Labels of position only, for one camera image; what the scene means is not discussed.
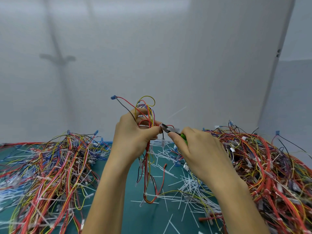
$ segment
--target green handle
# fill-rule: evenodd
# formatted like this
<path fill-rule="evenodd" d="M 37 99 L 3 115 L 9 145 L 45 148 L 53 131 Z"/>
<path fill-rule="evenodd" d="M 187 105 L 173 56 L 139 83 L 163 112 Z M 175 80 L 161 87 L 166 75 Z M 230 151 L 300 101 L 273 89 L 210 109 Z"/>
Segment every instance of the green handle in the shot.
<path fill-rule="evenodd" d="M 184 134 L 181 134 L 182 139 L 185 140 L 185 143 L 188 144 L 188 141 L 186 140 L 186 136 Z"/>

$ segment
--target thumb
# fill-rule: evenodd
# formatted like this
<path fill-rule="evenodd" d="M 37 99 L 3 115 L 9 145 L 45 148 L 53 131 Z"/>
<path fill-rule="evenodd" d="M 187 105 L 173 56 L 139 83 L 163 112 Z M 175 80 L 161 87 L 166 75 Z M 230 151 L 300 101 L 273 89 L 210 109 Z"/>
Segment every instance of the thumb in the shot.
<path fill-rule="evenodd" d="M 169 132 L 168 136 L 173 140 L 175 145 L 182 152 L 183 156 L 189 156 L 188 145 L 185 143 L 185 140 L 181 136 L 174 132 Z"/>
<path fill-rule="evenodd" d="M 152 126 L 151 128 L 142 130 L 144 138 L 146 141 L 151 140 L 153 137 L 157 136 L 159 133 L 161 133 L 160 126 Z"/>

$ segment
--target person's left hand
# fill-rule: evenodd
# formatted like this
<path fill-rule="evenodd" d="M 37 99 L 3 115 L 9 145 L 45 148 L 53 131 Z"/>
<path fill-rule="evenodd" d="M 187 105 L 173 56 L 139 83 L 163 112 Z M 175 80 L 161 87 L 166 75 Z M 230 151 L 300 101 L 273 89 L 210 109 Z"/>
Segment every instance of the person's left hand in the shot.
<path fill-rule="evenodd" d="M 146 108 L 139 108 L 143 114 L 147 114 Z M 136 122 L 130 113 L 124 114 L 120 121 L 116 124 L 115 135 L 111 153 L 109 156 L 110 162 L 117 163 L 123 167 L 130 167 L 131 164 L 138 158 L 146 148 L 147 143 L 151 139 L 157 139 L 160 134 L 161 122 L 155 121 L 155 126 L 148 128 L 148 121 L 144 121 L 138 126 L 145 117 L 138 110 L 131 110 L 132 115 L 136 117 Z"/>

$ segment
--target forearm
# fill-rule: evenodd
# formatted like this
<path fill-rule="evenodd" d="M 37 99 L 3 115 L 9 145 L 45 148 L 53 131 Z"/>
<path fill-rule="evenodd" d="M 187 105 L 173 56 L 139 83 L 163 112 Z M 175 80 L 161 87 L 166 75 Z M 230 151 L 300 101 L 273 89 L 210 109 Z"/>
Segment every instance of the forearm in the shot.
<path fill-rule="evenodd" d="M 103 170 L 83 234 L 120 233 L 125 185 L 129 168 L 108 160 Z"/>
<path fill-rule="evenodd" d="M 252 200 L 247 184 L 239 177 L 229 181 L 228 184 L 220 185 L 213 192 L 230 234 L 269 233 Z"/>

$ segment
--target hand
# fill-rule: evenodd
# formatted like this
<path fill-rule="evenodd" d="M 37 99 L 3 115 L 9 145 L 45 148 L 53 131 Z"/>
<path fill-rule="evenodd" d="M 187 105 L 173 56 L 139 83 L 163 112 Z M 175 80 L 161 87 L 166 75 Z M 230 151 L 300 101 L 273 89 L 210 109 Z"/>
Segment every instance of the hand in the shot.
<path fill-rule="evenodd" d="M 147 114 L 146 108 L 139 108 L 143 114 Z M 161 122 L 155 121 L 157 126 L 148 128 L 148 121 L 138 110 L 131 110 L 131 113 L 124 114 L 116 124 L 113 146 L 109 161 L 117 162 L 119 165 L 130 167 L 136 158 L 138 158 L 146 148 L 148 141 L 157 139 L 161 133 Z"/>
<path fill-rule="evenodd" d="M 223 145 L 210 133 L 186 127 L 182 130 L 188 145 L 177 133 L 168 136 L 181 151 L 191 171 L 214 192 L 232 178 L 240 178 Z"/>

